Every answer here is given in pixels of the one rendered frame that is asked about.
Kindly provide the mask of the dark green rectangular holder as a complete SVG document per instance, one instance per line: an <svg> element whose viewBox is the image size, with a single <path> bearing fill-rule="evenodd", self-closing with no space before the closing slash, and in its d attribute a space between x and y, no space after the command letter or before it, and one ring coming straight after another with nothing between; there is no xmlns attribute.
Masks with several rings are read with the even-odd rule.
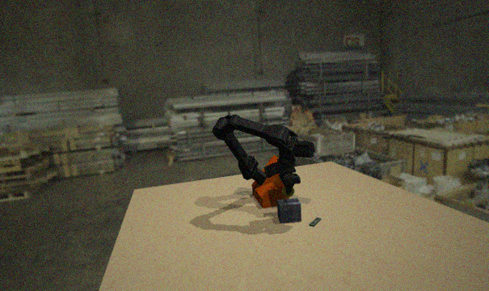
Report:
<svg viewBox="0 0 489 291"><path fill-rule="evenodd" d="M321 221L321 218L316 217L316 218L315 218L315 219L314 219L314 220L313 220L313 221L312 221L312 222L309 224L309 226L315 226L315 225L316 225L318 222L320 222L320 221ZM314 224L313 224L313 223L314 223Z"/></svg>

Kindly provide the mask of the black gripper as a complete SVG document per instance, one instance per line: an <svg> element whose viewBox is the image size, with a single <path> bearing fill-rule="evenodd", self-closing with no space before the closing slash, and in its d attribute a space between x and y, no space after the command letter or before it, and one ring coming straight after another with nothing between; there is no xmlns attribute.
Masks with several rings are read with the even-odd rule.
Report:
<svg viewBox="0 0 489 291"><path fill-rule="evenodd" d="M290 195L294 184L301 183L301 178L294 172L296 172L294 162L296 159L294 156L283 158L279 156L279 161L283 171L283 175L279 175L280 180L285 185L287 195Z"/></svg>

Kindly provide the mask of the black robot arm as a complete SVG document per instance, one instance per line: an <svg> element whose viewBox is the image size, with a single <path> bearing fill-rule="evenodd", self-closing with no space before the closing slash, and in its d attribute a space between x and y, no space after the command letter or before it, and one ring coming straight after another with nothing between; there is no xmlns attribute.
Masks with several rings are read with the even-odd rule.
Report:
<svg viewBox="0 0 489 291"><path fill-rule="evenodd" d="M237 129L244 133L249 133L257 137L262 137L269 144L279 148L279 156L312 158L314 156L314 143L309 141L298 141L298 135L283 125L265 125L252 120L244 119L239 115L228 115L220 117L213 127L213 134L217 139L223 140L231 152L238 160L238 168L242 172L244 179L253 179L258 185L262 185L266 178L274 175L283 175L280 161L270 164L262 172L257 166L254 156L247 155L245 150L234 135ZM291 136L290 140L289 136Z"/></svg>

